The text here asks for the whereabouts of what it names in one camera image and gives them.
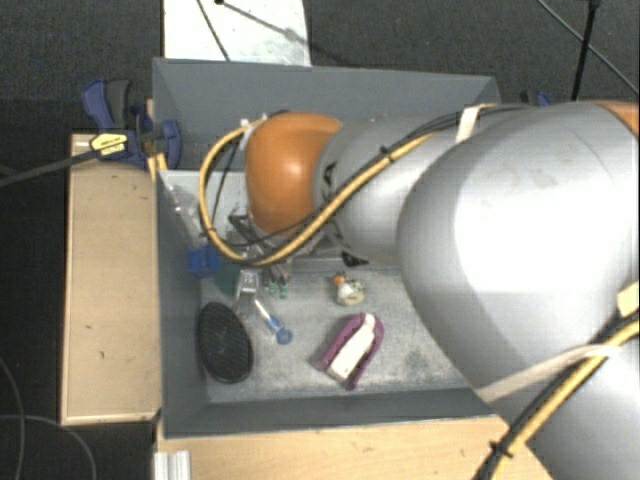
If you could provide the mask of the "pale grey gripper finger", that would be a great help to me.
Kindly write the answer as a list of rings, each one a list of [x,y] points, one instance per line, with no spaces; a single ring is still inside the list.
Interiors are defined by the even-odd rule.
[[[238,316],[247,316],[254,307],[259,291],[259,274],[255,270],[239,272],[233,301],[233,310]]]

